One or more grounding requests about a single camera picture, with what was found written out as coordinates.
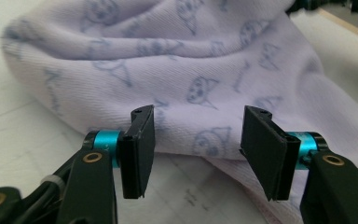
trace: blue tape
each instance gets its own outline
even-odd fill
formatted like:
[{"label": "blue tape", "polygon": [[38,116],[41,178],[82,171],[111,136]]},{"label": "blue tape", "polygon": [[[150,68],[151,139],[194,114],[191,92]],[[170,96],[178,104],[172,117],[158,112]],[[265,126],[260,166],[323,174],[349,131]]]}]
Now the blue tape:
[{"label": "blue tape", "polygon": [[109,151],[112,158],[112,166],[118,168],[117,157],[117,140],[120,131],[117,130],[101,130],[97,133],[94,140],[94,149]]},{"label": "blue tape", "polygon": [[300,150],[298,152],[298,160],[296,164],[296,170],[308,170],[308,168],[300,163],[302,157],[308,155],[310,150],[318,150],[315,139],[309,133],[287,133],[301,141]]}]

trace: white tabletop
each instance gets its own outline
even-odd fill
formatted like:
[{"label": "white tabletop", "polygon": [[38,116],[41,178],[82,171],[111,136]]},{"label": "white tabletop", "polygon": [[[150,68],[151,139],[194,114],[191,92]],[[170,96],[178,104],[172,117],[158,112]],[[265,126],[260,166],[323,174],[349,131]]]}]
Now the white tabletop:
[{"label": "white tabletop", "polygon": [[[0,1],[0,34],[41,0]],[[358,102],[358,35],[321,14],[293,17],[320,55],[325,73]],[[0,50],[0,187],[31,193],[82,144],[9,73]],[[114,171],[119,223],[267,223],[236,181],[200,158],[156,155],[145,198],[122,198]]]}]

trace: lavender cloth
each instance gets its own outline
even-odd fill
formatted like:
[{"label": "lavender cloth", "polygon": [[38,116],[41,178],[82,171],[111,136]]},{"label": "lavender cloth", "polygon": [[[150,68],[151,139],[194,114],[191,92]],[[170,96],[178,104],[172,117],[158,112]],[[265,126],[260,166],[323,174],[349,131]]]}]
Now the lavender cloth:
[{"label": "lavender cloth", "polygon": [[301,223],[307,172],[268,203],[239,153],[243,107],[322,134],[358,166],[358,105],[324,76],[284,11],[291,1],[50,0],[2,39],[13,75],[82,133],[123,129],[155,105],[159,152],[205,157],[239,180],[270,223]]}]

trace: cloth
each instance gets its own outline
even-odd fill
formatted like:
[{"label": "cloth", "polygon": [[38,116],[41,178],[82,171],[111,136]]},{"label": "cloth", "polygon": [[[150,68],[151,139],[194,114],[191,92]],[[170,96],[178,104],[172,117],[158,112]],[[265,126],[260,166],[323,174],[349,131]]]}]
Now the cloth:
[{"label": "cloth", "polygon": [[50,0],[9,24],[13,75],[82,133],[127,130],[155,105],[156,151],[204,157],[240,181],[270,223],[301,223],[307,172],[269,203],[240,154],[245,105],[287,132],[317,132],[358,166],[358,104],[324,76],[273,0]]}]

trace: towel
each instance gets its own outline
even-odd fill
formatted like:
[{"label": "towel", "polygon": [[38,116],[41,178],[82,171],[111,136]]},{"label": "towel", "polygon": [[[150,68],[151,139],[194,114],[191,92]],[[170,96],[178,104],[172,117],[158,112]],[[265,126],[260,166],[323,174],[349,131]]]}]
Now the towel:
[{"label": "towel", "polygon": [[307,171],[267,202],[240,154],[245,105],[287,132],[317,132],[358,166],[358,104],[324,76],[284,13],[290,0],[49,0],[14,20],[2,49],[20,83],[81,133],[127,130],[155,106],[156,151],[194,155],[241,182],[269,223],[302,223]]}]

